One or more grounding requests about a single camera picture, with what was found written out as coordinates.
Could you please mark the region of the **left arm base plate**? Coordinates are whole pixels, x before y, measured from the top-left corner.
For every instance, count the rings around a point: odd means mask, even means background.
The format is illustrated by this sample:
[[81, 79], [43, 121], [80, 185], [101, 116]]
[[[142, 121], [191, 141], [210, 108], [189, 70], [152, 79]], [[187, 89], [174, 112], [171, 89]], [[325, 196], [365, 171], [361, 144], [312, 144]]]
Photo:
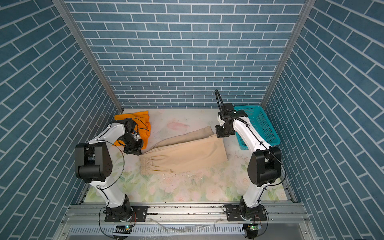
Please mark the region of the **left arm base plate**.
[[148, 208], [148, 206], [133, 206], [129, 208], [122, 206], [117, 208], [107, 207], [103, 210], [103, 213], [106, 215], [105, 222], [107, 223], [145, 222]]

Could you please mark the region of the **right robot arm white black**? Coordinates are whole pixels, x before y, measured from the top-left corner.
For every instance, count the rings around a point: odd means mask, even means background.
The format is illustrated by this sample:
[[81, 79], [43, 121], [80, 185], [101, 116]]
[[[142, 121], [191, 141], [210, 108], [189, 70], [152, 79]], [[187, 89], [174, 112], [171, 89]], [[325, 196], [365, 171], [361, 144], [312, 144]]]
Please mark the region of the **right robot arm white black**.
[[241, 197], [240, 216], [246, 220], [258, 217], [267, 219], [267, 212], [260, 204], [260, 198], [267, 187], [273, 186], [282, 173], [281, 151], [272, 147], [253, 127], [248, 115], [243, 110], [235, 110], [231, 103], [217, 100], [219, 108], [216, 133], [218, 138], [226, 138], [235, 134], [241, 136], [251, 158], [247, 167], [250, 184]]

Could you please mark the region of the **beige shorts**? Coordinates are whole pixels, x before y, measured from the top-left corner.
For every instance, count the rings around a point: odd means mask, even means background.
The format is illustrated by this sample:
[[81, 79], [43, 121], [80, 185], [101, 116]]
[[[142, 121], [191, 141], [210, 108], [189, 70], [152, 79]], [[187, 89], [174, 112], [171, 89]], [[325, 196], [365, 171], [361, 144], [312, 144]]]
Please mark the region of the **beige shorts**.
[[196, 171], [228, 161], [223, 139], [209, 126], [162, 140], [139, 159], [144, 176]]

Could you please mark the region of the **orange shorts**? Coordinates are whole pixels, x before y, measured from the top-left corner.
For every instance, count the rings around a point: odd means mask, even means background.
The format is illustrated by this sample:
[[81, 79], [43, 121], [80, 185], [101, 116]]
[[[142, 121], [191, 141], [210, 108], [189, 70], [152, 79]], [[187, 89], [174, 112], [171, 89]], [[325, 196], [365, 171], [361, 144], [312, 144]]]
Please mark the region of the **orange shorts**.
[[136, 124], [135, 130], [139, 133], [141, 139], [143, 140], [143, 150], [148, 146], [149, 137], [151, 135], [151, 123], [150, 116], [148, 111], [142, 111], [137, 113], [130, 114], [120, 114], [115, 115], [114, 120], [124, 120], [131, 118]]

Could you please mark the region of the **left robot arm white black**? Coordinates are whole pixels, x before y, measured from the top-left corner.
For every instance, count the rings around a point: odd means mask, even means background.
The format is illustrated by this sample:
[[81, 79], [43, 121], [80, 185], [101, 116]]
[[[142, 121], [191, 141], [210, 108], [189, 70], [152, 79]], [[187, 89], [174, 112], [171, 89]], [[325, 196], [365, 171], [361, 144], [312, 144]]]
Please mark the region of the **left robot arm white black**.
[[132, 219], [133, 209], [128, 196], [118, 188], [117, 180], [112, 176], [109, 149], [117, 147], [116, 141], [122, 142], [124, 148], [118, 148], [122, 156], [142, 154], [144, 141], [137, 123], [132, 118], [115, 120], [94, 139], [76, 145], [75, 173], [77, 178], [97, 189], [106, 202], [108, 217], [116, 222], [127, 222]]

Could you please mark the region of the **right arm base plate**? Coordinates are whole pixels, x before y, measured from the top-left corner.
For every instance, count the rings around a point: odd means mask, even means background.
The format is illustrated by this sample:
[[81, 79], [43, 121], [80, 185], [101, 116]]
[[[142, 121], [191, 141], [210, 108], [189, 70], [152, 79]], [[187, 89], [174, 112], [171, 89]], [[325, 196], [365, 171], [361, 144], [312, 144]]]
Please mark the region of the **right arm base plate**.
[[239, 222], [239, 221], [266, 221], [267, 212], [263, 205], [258, 205], [254, 208], [248, 208], [244, 204], [240, 205], [223, 205], [222, 210], [226, 214], [227, 221]]

